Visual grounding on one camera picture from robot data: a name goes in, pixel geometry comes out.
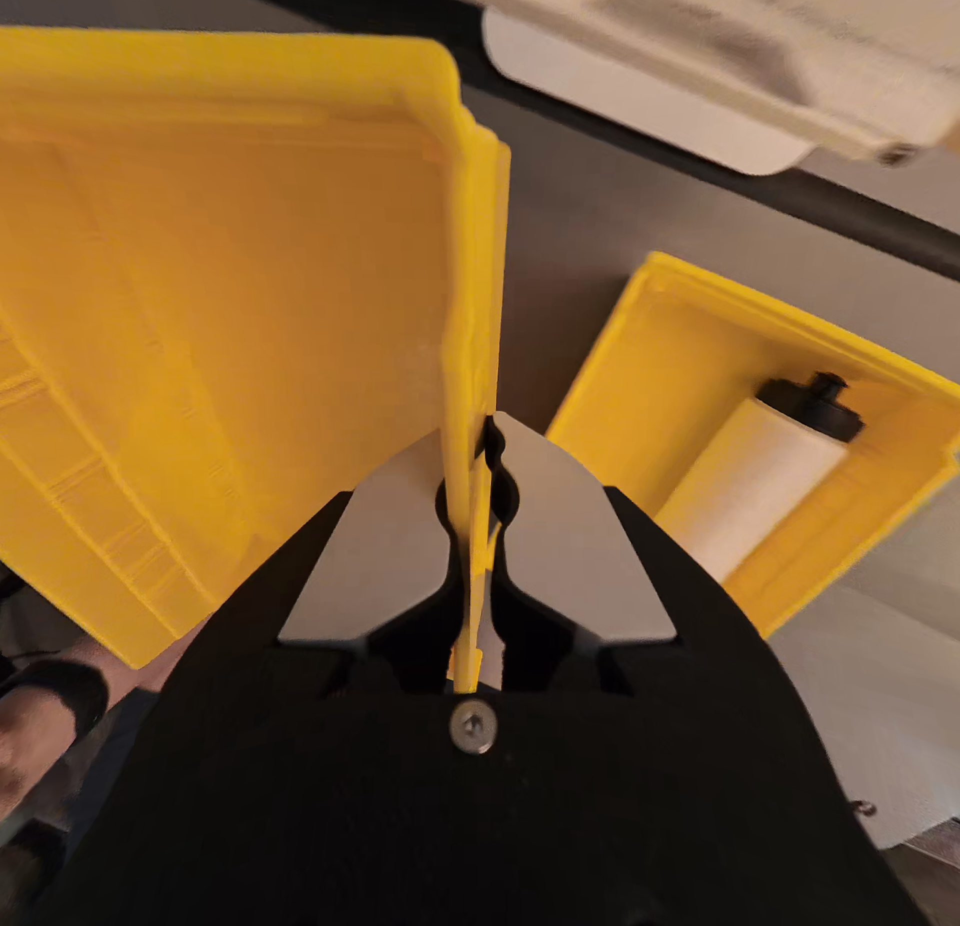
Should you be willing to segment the person's left forearm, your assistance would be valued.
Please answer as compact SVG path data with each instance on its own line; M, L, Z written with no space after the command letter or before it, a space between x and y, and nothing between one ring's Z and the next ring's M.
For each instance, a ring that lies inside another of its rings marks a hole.
M1 700L1 820L73 743L70 712L54 695L18 689Z

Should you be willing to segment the white plastic bottle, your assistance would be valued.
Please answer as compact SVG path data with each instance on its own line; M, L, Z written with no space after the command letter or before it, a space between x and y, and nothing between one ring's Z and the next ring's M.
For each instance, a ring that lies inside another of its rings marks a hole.
M848 451L848 443L750 398L726 419L654 521L724 584Z

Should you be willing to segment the wooden edged instruction board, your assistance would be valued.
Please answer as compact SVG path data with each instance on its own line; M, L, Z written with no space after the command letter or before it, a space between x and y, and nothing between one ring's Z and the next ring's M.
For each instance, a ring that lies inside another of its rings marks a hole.
M958 143L959 0L461 0L848 159Z

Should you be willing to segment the black bottle lid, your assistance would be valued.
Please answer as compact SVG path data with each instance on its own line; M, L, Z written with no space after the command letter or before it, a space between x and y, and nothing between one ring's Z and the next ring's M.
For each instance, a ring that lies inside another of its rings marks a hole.
M798 424L842 444L852 443L864 430L861 416L839 402L848 388L846 380L832 372L816 372L808 382L770 379L754 394L761 404Z

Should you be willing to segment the yellow plastic bin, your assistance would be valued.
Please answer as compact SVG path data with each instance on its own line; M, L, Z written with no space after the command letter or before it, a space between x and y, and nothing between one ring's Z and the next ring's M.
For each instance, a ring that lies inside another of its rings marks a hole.
M958 475L958 384L688 262L634 273L547 439L655 516L766 380L833 372L865 421L849 454L725 582L769 636Z
M470 689L510 150L449 51L1 40L2 561L139 668L437 430Z

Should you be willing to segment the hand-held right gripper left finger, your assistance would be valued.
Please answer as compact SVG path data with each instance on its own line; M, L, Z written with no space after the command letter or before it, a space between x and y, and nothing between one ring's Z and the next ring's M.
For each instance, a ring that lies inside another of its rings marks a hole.
M460 544L438 509L444 486L440 432L396 453L353 489L318 555L278 644L371 656L392 634L438 608L439 650L450 655L463 626Z

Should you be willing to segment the black wristband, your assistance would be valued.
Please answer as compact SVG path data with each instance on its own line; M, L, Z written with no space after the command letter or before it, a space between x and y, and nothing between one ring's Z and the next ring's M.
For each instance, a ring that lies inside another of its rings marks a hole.
M40 659L13 672L1 685L1 698L33 689L57 698L71 714L73 744L85 739L109 710L110 692L102 671L66 659Z

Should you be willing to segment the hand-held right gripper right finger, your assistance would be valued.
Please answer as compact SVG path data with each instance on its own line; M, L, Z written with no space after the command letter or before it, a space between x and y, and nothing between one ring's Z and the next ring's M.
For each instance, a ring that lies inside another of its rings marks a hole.
M506 412L487 419L494 562L521 594L596 646L677 636L602 483Z

